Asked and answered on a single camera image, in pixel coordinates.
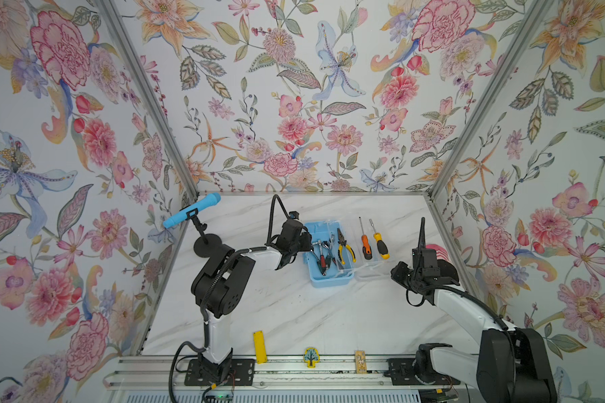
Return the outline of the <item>light blue plastic toolbox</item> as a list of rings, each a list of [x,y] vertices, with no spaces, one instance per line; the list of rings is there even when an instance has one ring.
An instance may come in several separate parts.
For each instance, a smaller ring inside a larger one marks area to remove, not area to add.
[[[326,219],[305,223],[306,228],[312,236],[312,245],[317,241],[329,241],[334,257],[334,263],[328,270],[327,275],[322,276],[317,262],[317,257],[319,256],[318,247],[313,246],[311,252],[304,254],[304,263],[309,269],[309,277],[313,287],[320,289],[343,286],[348,285],[352,280],[378,280],[385,276],[386,265],[393,261],[390,248],[388,248],[390,258],[388,260],[382,259],[376,249],[376,241],[369,218],[362,218],[362,221],[371,245],[372,260],[365,260],[362,253],[359,217],[349,216],[338,220]],[[341,265],[338,253],[338,228],[342,230],[347,243],[354,250],[356,263],[352,263],[349,259],[346,259],[346,264]]]

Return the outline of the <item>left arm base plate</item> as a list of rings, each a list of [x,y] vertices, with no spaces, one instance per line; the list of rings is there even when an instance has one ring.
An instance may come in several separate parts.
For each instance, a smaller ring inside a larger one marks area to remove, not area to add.
[[[185,375],[185,386],[252,386],[255,359],[237,359],[230,354],[219,364],[206,358],[191,359]]]

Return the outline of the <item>orange handled screwdriver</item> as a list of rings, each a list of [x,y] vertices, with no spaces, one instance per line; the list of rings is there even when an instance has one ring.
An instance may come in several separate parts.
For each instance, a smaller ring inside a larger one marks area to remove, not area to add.
[[[371,245],[370,245],[369,238],[366,235],[366,231],[363,226],[362,217],[359,217],[359,223],[360,223],[360,227],[361,227],[361,243],[362,243],[362,253],[363,253],[364,259],[372,260],[373,255],[372,255]]]

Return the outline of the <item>dark red handled pliers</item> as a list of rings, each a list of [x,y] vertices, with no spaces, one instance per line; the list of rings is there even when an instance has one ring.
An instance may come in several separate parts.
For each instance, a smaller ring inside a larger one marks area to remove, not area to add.
[[[319,256],[317,257],[317,262],[319,264],[319,270],[322,276],[326,276],[328,270],[331,268],[334,263],[334,257],[332,255],[332,250],[330,247],[329,241],[317,241],[313,243],[313,246],[317,246],[319,249]]]

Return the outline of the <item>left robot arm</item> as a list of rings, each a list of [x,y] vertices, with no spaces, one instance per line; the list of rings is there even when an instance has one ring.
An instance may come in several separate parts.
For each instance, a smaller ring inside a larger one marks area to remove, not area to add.
[[[312,249],[312,235],[291,213],[282,231],[270,233],[263,246],[235,250],[219,236],[207,234],[193,249],[208,260],[191,287],[203,315],[204,346],[198,362],[206,374],[222,380],[230,372],[233,357],[230,323],[225,317],[240,304],[254,269],[281,270],[290,265],[298,254]]]

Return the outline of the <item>yellow handled pliers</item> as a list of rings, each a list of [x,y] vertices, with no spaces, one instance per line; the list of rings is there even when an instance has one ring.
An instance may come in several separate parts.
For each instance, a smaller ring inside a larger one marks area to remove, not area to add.
[[[337,229],[337,236],[339,241],[339,261],[341,265],[346,264],[346,259],[349,259],[352,263],[356,263],[356,254],[351,246],[347,243],[346,237],[340,228]]]

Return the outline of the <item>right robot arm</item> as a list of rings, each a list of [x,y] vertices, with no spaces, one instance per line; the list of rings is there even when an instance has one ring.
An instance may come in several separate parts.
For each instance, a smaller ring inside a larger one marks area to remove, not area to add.
[[[431,385],[457,379],[477,389],[486,402],[556,402],[558,392],[542,336],[506,322],[485,303],[460,289],[455,266],[435,250],[418,247],[413,263],[398,263],[391,278],[407,295],[451,316],[478,344],[467,354],[450,344],[421,344],[409,372]]]

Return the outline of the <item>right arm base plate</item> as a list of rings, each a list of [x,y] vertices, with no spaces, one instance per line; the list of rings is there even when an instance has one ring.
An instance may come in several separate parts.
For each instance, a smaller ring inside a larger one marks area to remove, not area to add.
[[[388,369],[383,373],[394,386],[449,386],[459,385],[458,379],[435,371],[430,352],[435,348],[450,348],[450,344],[420,344],[412,358],[388,359]]]

